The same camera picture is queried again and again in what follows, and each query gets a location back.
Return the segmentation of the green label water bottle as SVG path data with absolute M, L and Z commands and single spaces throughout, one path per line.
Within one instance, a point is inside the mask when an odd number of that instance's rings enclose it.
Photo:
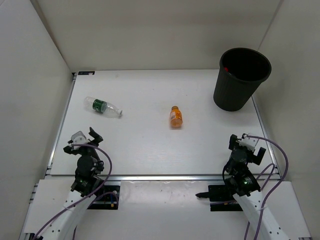
M 96 113 L 106 118 L 121 118 L 123 110 L 104 100 L 87 96 L 83 101 L 84 108 L 87 111 Z

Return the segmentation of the orange juice bottle yellow cap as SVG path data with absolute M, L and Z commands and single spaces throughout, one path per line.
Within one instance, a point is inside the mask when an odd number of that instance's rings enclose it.
M 183 117 L 182 117 L 182 113 L 181 113 L 178 106 L 173 106 L 171 108 L 171 112 L 170 112 L 169 117 L 170 117 L 170 126 L 173 129 L 179 129 L 182 127 Z

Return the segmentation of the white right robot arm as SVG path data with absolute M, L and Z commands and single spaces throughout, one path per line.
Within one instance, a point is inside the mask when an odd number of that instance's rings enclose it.
M 248 167 L 249 163 L 260 165 L 264 157 L 266 149 L 263 147 L 254 154 L 259 140 L 260 136 L 245 133 L 241 137 L 231 135 L 228 146 L 231 153 L 222 169 L 223 184 L 210 185 L 207 192 L 199 192 L 195 196 L 198 199 L 209 199 L 212 209 L 223 205 L 242 209 L 248 220 L 247 227 L 255 230 L 253 237 L 255 240 L 287 240 L 289 236 L 270 211 L 267 200 L 284 181 L 289 170 L 289 159 L 276 142 L 263 139 L 278 148 L 285 161 L 282 177 L 266 194 L 263 194 L 258 179 Z

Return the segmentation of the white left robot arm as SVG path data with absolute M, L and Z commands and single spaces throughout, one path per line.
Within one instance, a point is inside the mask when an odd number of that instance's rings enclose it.
M 100 200 L 105 194 L 105 180 L 98 177 L 104 170 L 104 162 L 97 151 L 110 157 L 99 148 L 96 140 L 77 143 L 70 140 L 63 148 L 69 155 L 80 155 L 67 198 L 61 210 L 52 216 L 34 234 L 34 240 L 71 240 L 74 230 L 93 200 Z

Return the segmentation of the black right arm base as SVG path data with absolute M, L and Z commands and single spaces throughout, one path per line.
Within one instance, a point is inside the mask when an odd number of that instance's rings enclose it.
M 232 193 L 225 185 L 209 185 L 206 192 L 196 193 L 195 196 L 209 199 L 211 212 L 242 212 Z

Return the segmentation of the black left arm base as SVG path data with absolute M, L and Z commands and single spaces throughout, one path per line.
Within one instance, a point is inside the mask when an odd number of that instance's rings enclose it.
M 120 190 L 120 182 L 107 183 L 93 195 L 88 210 L 118 210 Z

